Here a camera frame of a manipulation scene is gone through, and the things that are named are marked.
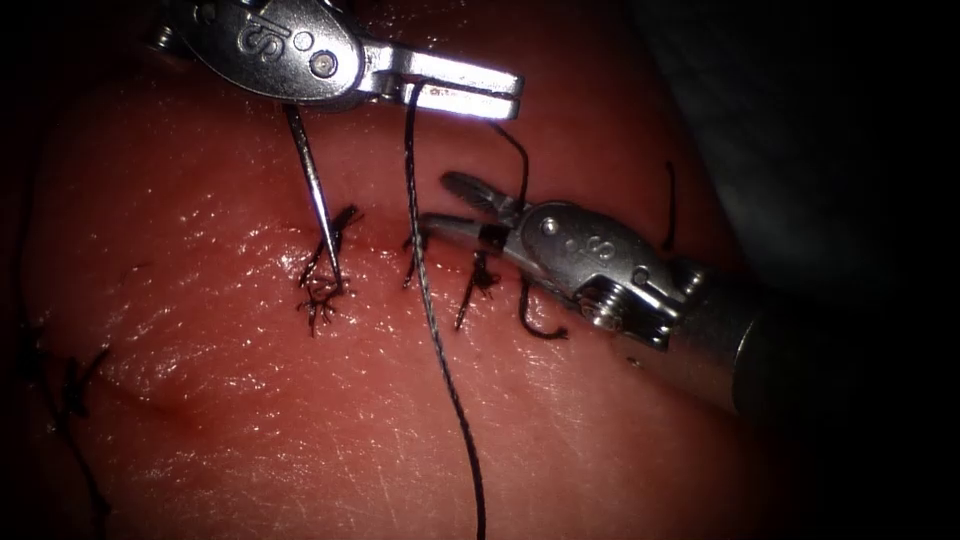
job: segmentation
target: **black suture thread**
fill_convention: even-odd
[[[520,152],[520,159],[523,160],[523,176],[520,180],[520,194],[517,195],[516,208],[517,215],[520,215],[523,213],[523,207],[527,205],[527,184],[529,183],[530,178],[530,156],[527,155],[527,150],[522,144],[520,144],[520,141],[515,139],[513,135],[507,133],[507,130],[500,127],[500,124],[497,124],[496,122],[489,122],[489,124],[494,131],[512,144],[513,147],[517,149],[517,152]]]
[[[480,289],[480,294],[485,298],[492,298],[490,287],[500,283],[500,276],[487,270],[487,252],[473,252],[473,271],[470,272],[470,281],[467,282],[467,290],[463,294],[463,302],[460,303],[460,310],[457,312],[457,322],[453,329],[459,331],[463,326],[463,318],[467,314],[467,307],[470,305],[470,297],[473,295],[473,288]]]
[[[423,241],[423,251],[426,252],[426,251],[427,251],[427,246],[428,246],[428,244],[430,243],[430,235],[424,234],[424,233],[420,233],[420,238],[421,238],[421,240]],[[407,238],[407,239],[403,242],[403,251],[407,251],[407,248],[409,248],[409,247],[412,246],[412,245],[413,245],[413,237],[411,236],[410,238]],[[416,270],[416,268],[417,268],[417,258],[414,257],[413,254],[411,254],[411,255],[410,255],[410,266],[407,267],[407,273],[406,273],[406,275],[405,275],[404,278],[403,278],[403,288],[404,288],[404,289],[410,287],[410,281],[413,280],[413,271]]]
[[[470,472],[473,477],[473,492],[477,502],[477,540],[483,540],[487,535],[487,510],[483,496],[483,475],[480,473],[480,458],[477,455],[477,446],[473,440],[473,432],[470,431],[467,415],[463,410],[463,405],[460,403],[460,395],[457,393],[457,388],[453,384],[450,367],[447,365],[447,358],[443,352],[443,343],[440,340],[440,329],[437,326],[433,303],[430,300],[430,288],[427,282],[427,266],[423,260],[423,237],[420,233],[420,212],[417,208],[417,187],[413,163],[413,133],[417,115],[417,101],[420,99],[420,93],[423,91],[424,85],[430,82],[433,81],[423,79],[414,85],[413,93],[410,96],[410,105],[407,108],[406,126],[403,134],[404,172],[407,181],[407,196],[410,210],[410,238],[413,245],[413,258],[417,267],[417,277],[420,280],[420,297],[423,300],[423,309],[427,316],[430,338],[433,341],[434,350],[437,353],[437,361],[440,363],[440,372],[443,375],[443,381],[447,385],[447,393],[450,395],[450,401],[453,403],[453,408],[457,413],[457,419],[460,421],[460,432],[463,434],[463,442],[467,447],[467,459],[470,461]]]
[[[538,330],[530,324],[530,320],[527,318],[527,315],[530,312],[530,282],[527,278],[520,277],[520,324],[523,325],[523,329],[526,330],[530,335],[538,337],[540,339],[545,339],[547,341],[554,339],[567,339],[567,329],[563,326],[558,326],[553,332],[544,332]]]
[[[357,205],[350,204],[338,212],[336,217],[334,217],[333,221],[330,223],[330,232],[333,234],[333,241],[331,242],[331,245],[333,246],[333,249],[337,255],[340,254],[340,249],[343,247],[343,231],[350,225],[353,225],[357,221],[363,219],[363,214],[357,216],[357,212],[359,212]],[[307,266],[300,274],[300,279],[297,281],[300,288],[307,291],[307,299],[297,304],[297,311],[306,308],[307,325],[310,326],[310,337],[317,337],[318,308],[320,317],[324,324],[330,324],[332,321],[328,314],[336,313],[337,311],[331,305],[331,301],[335,297],[340,296],[341,292],[337,291],[335,288],[330,292],[325,292],[328,289],[335,287],[336,281],[324,277],[313,276],[313,272],[317,268],[317,264],[320,261],[320,257],[323,255],[323,250],[326,247],[326,244],[326,239],[320,238],[317,249],[314,250],[313,256],[310,257],[310,260],[307,262]],[[346,285],[347,283],[350,283],[350,280],[348,278],[341,278],[341,283]]]
[[[520,215],[523,213],[523,208],[527,204],[527,186],[530,183],[530,156],[527,154],[527,149],[520,144],[513,135],[507,132],[507,130],[500,127],[499,124],[495,122],[490,122],[490,127],[494,129],[501,137],[506,139],[514,148],[517,149],[517,152],[520,153],[520,159],[523,161],[523,176],[520,179],[520,193],[517,195],[517,207],[516,213]],[[533,327],[530,324],[530,321],[527,319],[527,314],[530,310],[530,282],[526,278],[522,277],[521,288],[520,288],[520,324],[523,326],[523,329],[527,331],[533,337],[537,337],[545,340],[554,340],[554,339],[567,339],[567,329],[563,326],[558,327],[553,332],[543,332]]]
[[[14,290],[17,294],[18,350],[16,364],[19,375],[21,375],[25,380],[33,383],[36,388],[39,389],[43,405],[53,420],[55,432],[67,446],[67,449],[70,451],[70,455],[80,468],[80,473],[83,475],[84,483],[87,487],[87,494],[90,497],[90,506],[92,510],[92,516],[90,519],[93,527],[94,538],[97,540],[105,540],[107,537],[107,517],[110,515],[111,511],[110,504],[100,491],[100,486],[97,485],[97,480],[93,475],[93,470],[90,469],[90,465],[87,463],[86,458],[83,457],[83,453],[77,446],[76,441],[73,440],[73,435],[70,433],[70,415],[63,414],[57,409],[57,401],[54,397],[53,389],[50,388],[50,384],[47,381],[46,373],[44,372],[42,365],[44,360],[49,359],[51,355],[43,351],[40,347],[40,336],[42,329],[34,327],[30,324],[30,316],[27,311],[27,302],[23,293],[23,281],[20,279],[21,270],[23,268],[27,236],[30,230],[30,223],[33,220],[35,198],[34,190],[36,189],[37,174],[40,169],[40,156],[43,145],[37,144],[36,147],[38,150],[37,154],[34,156],[34,163],[31,167],[32,173],[27,176],[27,180],[24,182],[23,186],[23,194],[20,201],[20,221],[17,224],[17,235],[15,237],[16,243],[14,245],[15,255],[14,257],[11,257],[12,272],[10,275],[13,279]],[[91,365],[91,368],[95,369],[96,367],[99,367],[99,362],[95,360],[94,364]],[[84,384],[86,384],[89,379],[90,377],[85,374],[81,380],[84,381]]]
[[[677,235],[677,173],[673,170],[673,162],[667,162],[667,174],[670,176],[670,209],[667,215],[667,237],[660,247],[664,251],[673,250],[673,240]]]
[[[340,248],[343,245],[343,231],[350,225],[363,219],[363,214],[357,216],[357,212],[360,210],[357,208],[357,205],[350,204],[346,208],[337,213],[336,217],[333,218],[333,221],[330,222],[330,232],[333,233],[333,248],[340,254]],[[313,271],[317,268],[317,264],[320,262],[320,257],[323,255],[323,249],[326,247],[327,242],[325,238],[320,238],[320,242],[317,244],[317,249],[314,250],[313,256],[310,257],[310,261],[307,262],[306,268],[303,269],[303,272],[300,274],[300,280],[298,284],[300,287],[304,287],[307,284],[307,280],[310,279],[310,276],[313,275]]]

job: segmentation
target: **stitch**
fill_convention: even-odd
[[[487,270],[487,253],[485,251],[474,251],[473,272],[470,273],[470,281],[467,283],[467,290],[463,295],[460,311],[457,312],[457,322],[453,326],[454,330],[459,331],[460,327],[463,326],[463,317],[467,314],[467,306],[470,305],[473,288],[479,289],[484,298],[493,298],[490,294],[490,287],[498,283],[500,283],[500,276]]]

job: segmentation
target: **surgical instrument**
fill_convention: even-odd
[[[431,237],[509,261],[562,305],[612,332],[618,356],[673,386],[778,430],[836,428],[867,406],[860,399],[868,370],[857,318],[736,282],[689,259],[664,260],[627,226],[571,202],[520,206],[459,172],[441,182],[493,219],[424,214]],[[829,324],[834,320],[845,324]]]
[[[177,51],[179,38],[232,84],[285,104],[335,293],[342,292],[340,264],[298,105],[328,112],[364,102],[406,105],[416,81],[427,80],[420,108],[495,120],[519,111],[522,77],[376,40],[328,1],[170,0],[162,17],[154,48]]]

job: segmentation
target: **surgical needle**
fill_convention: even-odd
[[[320,177],[317,175],[317,166],[314,165],[313,155],[310,153],[310,142],[307,140],[307,131],[303,127],[303,120],[300,118],[300,109],[296,105],[285,104],[283,106],[283,112],[287,115],[290,132],[293,134],[293,142],[297,147],[297,153],[300,154],[300,164],[303,166],[303,174],[307,178],[307,187],[310,189],[313,209],[317,214],[317,221],[320,222],[320,229],[323,232],[323,242],[327,248],[327,256],[330,258],[330,267],[333,269],[333,279],[336,282],[337,288],[332,294],[339,294],[343,291],[340,262],[337,260],[337,251],[334,249],[333,232],[330,229],[330,212],[327,210],[327,201],[323,196]]]

